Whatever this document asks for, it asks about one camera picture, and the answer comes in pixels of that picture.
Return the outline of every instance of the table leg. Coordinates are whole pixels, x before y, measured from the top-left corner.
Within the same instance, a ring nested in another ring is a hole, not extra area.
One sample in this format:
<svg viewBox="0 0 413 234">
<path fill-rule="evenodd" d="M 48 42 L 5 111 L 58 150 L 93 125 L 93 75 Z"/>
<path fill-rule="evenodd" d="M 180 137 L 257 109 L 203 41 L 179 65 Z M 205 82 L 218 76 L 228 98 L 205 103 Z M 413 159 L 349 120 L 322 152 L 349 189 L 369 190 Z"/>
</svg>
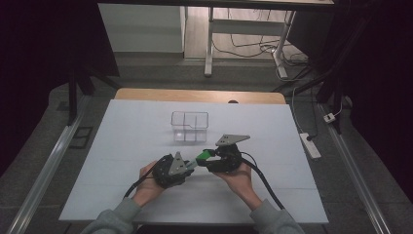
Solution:
<svg viewBox="0 0 413 234">
<path fill-rule="evenodd" d="M 207 32 L 207 45 L 206 45 L 206 69 L 204 72 L 205 77 L 212 75 L 212 29 L 213 29 L 213 8 L 209 8 L 209 21 Z"/>
<path fill-rule="evenodd" d="M 292 22 L 292 19 L 294 18 L 294 14 L 295 14 L 295 12 L 290 12 L 287 21 L 284 23 L 284 28 L 282 30 L 282 35 L 280 37 L 279 45 L 277 46 L 277 49 L 272 52 L 274 62 L 277 65 L 278 73 L 280 75 L 280 78 L 282 78 L 282 79 L 288 78 L 288 76 L 285 72 L 285 68 L 283 66 L 283 63 L 282 63 L 282 59 L 281 59 L 282 47 L 285 43 L 286 36 L 288 35 L 289 28 L 291 27 L 291 22 Z"/>
</svg>

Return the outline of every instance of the white table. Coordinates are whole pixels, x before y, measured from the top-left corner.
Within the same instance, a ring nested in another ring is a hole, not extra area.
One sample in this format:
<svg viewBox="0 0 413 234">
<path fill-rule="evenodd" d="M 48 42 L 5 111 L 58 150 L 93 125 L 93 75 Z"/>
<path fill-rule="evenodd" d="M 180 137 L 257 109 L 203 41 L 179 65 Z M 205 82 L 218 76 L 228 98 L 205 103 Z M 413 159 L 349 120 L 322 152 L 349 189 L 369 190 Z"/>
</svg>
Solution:
<svg viewBox="0 0 413 234">
<path fill-rule="evenodd" d="M 206 111 L 207 141 L 173 141 L 170 115 L 175 110 Z M 250 135 L 238 143 L 255 157 L 275 193 L 298 222 L 328 222 L 291 112 L 285 104 L 226 104 L 206 102 L 112 100 L 94 143 L 66 202 L 60 220 L 93 220 L 114 209 L 133 182 L 138 169 L 176 151 L 184 159 L 196 157 L 223 134 Z M 253 185 L 269 198 L 258 175 Z M 179 186 L 170 188 L 144 208 L 140 223 L 242 224 L 252 223 L 248 207 L 225 182 L 197 168 Z"/>
</svg>

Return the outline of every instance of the power strip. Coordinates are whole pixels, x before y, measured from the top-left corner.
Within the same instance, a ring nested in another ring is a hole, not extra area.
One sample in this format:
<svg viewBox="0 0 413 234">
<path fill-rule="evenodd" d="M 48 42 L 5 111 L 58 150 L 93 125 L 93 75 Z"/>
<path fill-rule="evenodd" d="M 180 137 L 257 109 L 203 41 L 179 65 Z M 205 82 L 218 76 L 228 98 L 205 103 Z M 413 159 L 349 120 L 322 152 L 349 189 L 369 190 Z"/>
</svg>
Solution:
<svg viewBox="0 0 413 234">
<path fill-rule="evenodd" d="M 308 134 L 300 134 L 301 141 L 303 141 L 304 146 L 306 146 L 307 152 L 309 152 L 310 157 L 314 160 L 321 158 L 319 150 L 316 148 L 316 145 L 312 140 L 307 140 Z"/>
</svg>

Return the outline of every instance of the clear plastic box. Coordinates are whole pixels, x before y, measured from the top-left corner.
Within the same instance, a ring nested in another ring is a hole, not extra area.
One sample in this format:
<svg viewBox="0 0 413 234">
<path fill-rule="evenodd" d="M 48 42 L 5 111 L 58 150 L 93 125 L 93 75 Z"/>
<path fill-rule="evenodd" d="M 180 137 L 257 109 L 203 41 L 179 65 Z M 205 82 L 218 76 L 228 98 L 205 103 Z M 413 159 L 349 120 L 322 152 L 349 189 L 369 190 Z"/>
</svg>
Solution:
<svg viewBox="0 0 413 234">
<path fill-rule="evenodd" d="M 173 111 L 170 124 L 175 141 L 207 141 L 207 112 Z"/>
</svg>

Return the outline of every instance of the hand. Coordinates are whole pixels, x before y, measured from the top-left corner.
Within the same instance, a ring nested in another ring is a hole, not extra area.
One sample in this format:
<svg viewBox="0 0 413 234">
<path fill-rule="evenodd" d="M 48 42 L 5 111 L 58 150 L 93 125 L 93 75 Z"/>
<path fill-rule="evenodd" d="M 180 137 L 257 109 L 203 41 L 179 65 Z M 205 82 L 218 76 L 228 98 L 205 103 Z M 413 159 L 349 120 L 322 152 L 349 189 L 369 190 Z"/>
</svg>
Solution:
<svg viewBox="0 0 413 234">
<path fill-rule="evenodd" d="M 146 167 L 140 169 L 139 177 L 145 175 L 155 164 L 156 161 L 153 161 Z M 150 173 L 148 177 L 137 186 L 136 193 L 133 195 L 133 200 L 140 207 L 143 207 L 147 203 L 159 197 L 162 194 L 162 192 L 164 192 L 164 190 L 164 188 L 162 188 L 156 183 L 155 179 L 152 176 L 152 173 Z"/>
<path fill-rule="evenodd" d="M 252 211 L 262 204 L 261 199 L 252 188 L 251 167 L 245 163 L 241 163 L 234 172 L 214 174 L 227 182 L 230 189 L 243 199 Z"/>
</svg>

